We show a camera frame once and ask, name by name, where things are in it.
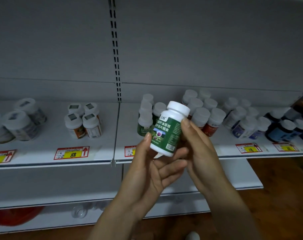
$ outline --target white shoe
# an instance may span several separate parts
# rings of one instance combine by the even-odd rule
[[[190,232],[185,240],[201,240],[197,232]]]

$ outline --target wooden floor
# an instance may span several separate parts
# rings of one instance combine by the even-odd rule
[[[268,239],[303,240],[303,171],[291,158],[249,161],[264,189],[239,191]],[[83,240],[92,226],[0,235],[0,240]],[[197,231],[201,239],[219,239],[210,213],[143,220],[134,239],[184,239]]]

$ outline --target red and white price tag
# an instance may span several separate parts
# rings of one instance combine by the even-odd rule
[[[236,144],[240,153],[262,152],[262,149],[256,143]]]
[[[125,146],[125,157],[133,157],[135,156],[135,152],[136,152],[135,145]]]
[[[89,146],[58,148],[54,160],[88,157]]]
[[[279,143],[273,143],[273,145],[276,147],[276,149],[279,152],[299,152],[297,147],[294,146],[292,143],[279,142]]]
[[[0,151],[0,163],[7,163],[13,158],[16,150]]]

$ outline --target green label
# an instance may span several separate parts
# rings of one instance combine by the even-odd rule
[[[143,127],[140,124],[138,124],[138,126],[137,126],[137,133],[138,133],[138,135],[145,136],[146,133],[151,130],[151,127],[152,126],[150,126],[150,127]]]
[[[159,118],[159,116],[152,114],[152,124],[153,125],[156,125],[158,118]]]
[[[173,153],[181,134],[180,122],[166,116],[160,116],[151,131],[151,143]]]

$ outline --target left hand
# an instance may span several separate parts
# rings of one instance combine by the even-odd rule
[[[141,220],[154,206],[162,191],[184,172],[188,154],[186,147],[178,149],[173,157],[161,156],[150,149],[151,134],[147,133],[137,145],[135,156],[123,179],[115,199]]]

